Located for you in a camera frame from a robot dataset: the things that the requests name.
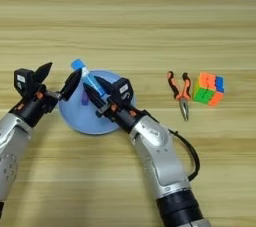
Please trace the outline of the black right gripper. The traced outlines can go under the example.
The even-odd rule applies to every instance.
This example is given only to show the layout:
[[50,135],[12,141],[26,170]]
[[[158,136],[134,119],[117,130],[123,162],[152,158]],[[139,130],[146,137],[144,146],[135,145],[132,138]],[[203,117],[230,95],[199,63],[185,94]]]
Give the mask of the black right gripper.
[[[106,79],[96,76],[96,81],[104,89],[107,95],[114,94],[114,85]],[[140,111],[137,108],[129,105],[128,107],[119,107],[116,104],[107,103],[105,95],[101,96],[93,87],[84,83],[84,90],[87,93],[90,101],[97,107],[96,115],[98,117],[104,116],[111,122],[115,122],[127,133],[130,133],[132,128],[144,116],[148,115],[146,110]]]

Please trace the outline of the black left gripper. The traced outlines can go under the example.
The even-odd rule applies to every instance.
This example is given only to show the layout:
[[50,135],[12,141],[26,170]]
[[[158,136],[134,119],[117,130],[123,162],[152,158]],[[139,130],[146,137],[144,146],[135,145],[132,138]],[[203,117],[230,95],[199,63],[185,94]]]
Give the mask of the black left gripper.
[[[47,78],[51,67],[52,62],[40,66],[34,72],[34,82],[42,83]],[[52,112],[60,99],[64,101],[70,99],[79,85],[81,75],[82,69],[77,69],[72,72],[65,81],[61,94],[58,92],[45,91],[37,92],[31,98],[22,98],[21,101],[10,110],[10,113],[21,118],[31,128],[35,127],[44,114]]]

